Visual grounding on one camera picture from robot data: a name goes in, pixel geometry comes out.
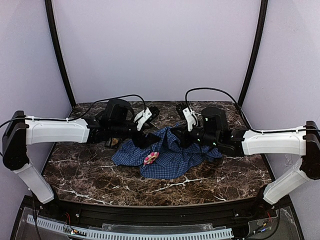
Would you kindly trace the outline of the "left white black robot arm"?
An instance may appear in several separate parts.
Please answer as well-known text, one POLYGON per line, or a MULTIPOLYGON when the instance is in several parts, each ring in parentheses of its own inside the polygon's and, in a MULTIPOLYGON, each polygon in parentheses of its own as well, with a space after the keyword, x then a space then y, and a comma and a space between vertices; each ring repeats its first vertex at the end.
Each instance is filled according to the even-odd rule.
POLYGON ((144 106, 141 112, 135 113, 128 101, 119 98, 110 99, 105 110, 96 116, 83 114, 75 118, 40 118, 27 116, 18 110, 4 123, 2 161, 42 204, 47 204, 56 198, 55 193, 29 159, 28 145, 104 142, 109 148, 115 148, 117 144, 113 140, 131 139, 135 147, 145 149, 159 141, 156 135, 144 133, 159 113, 156 106, 144 106))

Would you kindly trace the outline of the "blue checkered shirt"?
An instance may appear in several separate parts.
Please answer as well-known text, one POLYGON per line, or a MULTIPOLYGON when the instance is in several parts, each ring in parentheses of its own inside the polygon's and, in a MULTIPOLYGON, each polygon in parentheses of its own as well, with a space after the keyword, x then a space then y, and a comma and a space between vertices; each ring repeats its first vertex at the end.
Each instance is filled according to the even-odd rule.
POLYGON ((170 126, 156 131, 154 135, 160 140, 144 149, 135 147, 132 140, 126 141, 111 160, 117 166, 139 167, 144 178, 171 180, 184 175, 204 160, 212 162, 222 157, 215 147, 196 143, 187 148, 180 147, 180 141, 171 132, 170 126), (152 164, 144 165, 145 157, 151 152, 159 152, 158 158, 152 164))

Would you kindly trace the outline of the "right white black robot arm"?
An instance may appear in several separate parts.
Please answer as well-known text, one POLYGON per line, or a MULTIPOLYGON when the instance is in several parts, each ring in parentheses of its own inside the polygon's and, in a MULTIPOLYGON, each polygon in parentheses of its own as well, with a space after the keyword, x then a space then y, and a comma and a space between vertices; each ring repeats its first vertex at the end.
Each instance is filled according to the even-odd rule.
POLYGON ((197 144, 230 157, 256 154, 300 157, 287 172, 259 190, 255 202, 260 207, 270 207, 304 183, 320 178, 320 130, 314 121, 280 130, 229 129, 225 111, 217 107, 201 111, 202 123, 186 104, 178 104, 176 110, 186 123, 172 128, 171 132, 182 148, 197 144))

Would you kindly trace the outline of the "gold round brooch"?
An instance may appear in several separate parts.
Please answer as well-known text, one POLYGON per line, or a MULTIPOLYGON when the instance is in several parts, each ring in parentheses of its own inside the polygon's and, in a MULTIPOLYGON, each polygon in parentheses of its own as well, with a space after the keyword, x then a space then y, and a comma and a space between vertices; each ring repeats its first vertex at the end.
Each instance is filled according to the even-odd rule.
POLYGON ((119 143, 119 140, 117 138, 113 138, 110 143, 111 143, 111 146, 113 147, 119 143))

